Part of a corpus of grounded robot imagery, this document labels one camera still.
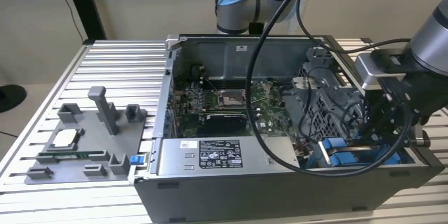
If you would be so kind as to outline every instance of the aluminum extrusion table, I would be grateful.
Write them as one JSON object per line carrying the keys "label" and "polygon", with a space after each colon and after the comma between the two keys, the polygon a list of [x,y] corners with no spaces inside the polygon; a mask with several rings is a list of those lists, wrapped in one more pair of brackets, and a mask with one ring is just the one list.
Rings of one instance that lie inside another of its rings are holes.
{"label": "aluminum extrusion table", "polygon": [[[344,49],[367,45],[361,39],[337,42]],[[0,223],[151,223],[129,182],[132,178],[116,182],[25,185],[24,173],[49,140],[61,104],[76,102],[83,110],[95,109],[87,97],[91,86],[105,86],[108,101],[117,109],[139,103],[148,111],[139,151],[149,151],[165,56],[164,41],[100,40],[83,46],[0,162]],[[431,150],[448,167],[445,109],[433,114],[425,130],[432,139]],[[232,223],[448,223],[448,169],[421,188],[399,192],[372,212]]]}

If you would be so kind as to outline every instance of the blue clip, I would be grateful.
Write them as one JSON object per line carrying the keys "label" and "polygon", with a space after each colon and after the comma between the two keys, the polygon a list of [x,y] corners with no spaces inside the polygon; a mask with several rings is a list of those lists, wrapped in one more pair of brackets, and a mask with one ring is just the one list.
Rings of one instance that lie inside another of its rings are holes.
{"label": "blue clip", "polygon": [[145,157],[140,155],[131,156],[129,165],[143,165],[145,163]]}

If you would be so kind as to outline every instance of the screw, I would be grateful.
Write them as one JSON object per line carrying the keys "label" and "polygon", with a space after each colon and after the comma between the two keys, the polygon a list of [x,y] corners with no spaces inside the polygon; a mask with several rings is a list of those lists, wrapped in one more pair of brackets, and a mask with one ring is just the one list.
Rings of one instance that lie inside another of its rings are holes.
{"label": "screw", "polygon": [[391,102],[392,101],[392,95],[391,94],[385,94],[385,99]]}

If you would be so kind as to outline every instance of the warning label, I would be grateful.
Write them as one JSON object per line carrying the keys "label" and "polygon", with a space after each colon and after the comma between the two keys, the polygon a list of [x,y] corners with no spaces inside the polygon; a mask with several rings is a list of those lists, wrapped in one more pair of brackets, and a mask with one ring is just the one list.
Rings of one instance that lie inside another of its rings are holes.
{"label": "warning label", "polygon": [[243,167],[240,140],[200,141],[199,151],[203,169]]}

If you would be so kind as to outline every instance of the white wall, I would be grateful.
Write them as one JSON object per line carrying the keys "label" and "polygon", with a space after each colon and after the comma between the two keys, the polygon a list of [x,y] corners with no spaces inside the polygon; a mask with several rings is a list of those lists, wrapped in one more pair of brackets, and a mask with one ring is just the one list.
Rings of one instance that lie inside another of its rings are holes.
{"label": "white wall", "polygon": [[56,82],[81,45],[64,0],[0,7],[0,83]]}
{"label": "white wall", "polygon": [[[109,38],[164,39],[167,34],[215,34],[215,0],[96,0]],[[275,32],[284,33],[287,24]]]}
{"label": "white wall", "polygon": [[[304,22],[312,33],[335,37],[411,37],[439,1],[309,0]],[[96,4],[111,39],[216,32],[213,0],[96,0]],[[80,47],[64,1],[0,0],[0,6],[0,83],[55,82]],[[287,24],[276,25],[273,32],[285,33]]]}
{"label": "white wall", "polygon": [[308,0],[304,24],[312,34],[375,41],[409,38],[441,0]]}

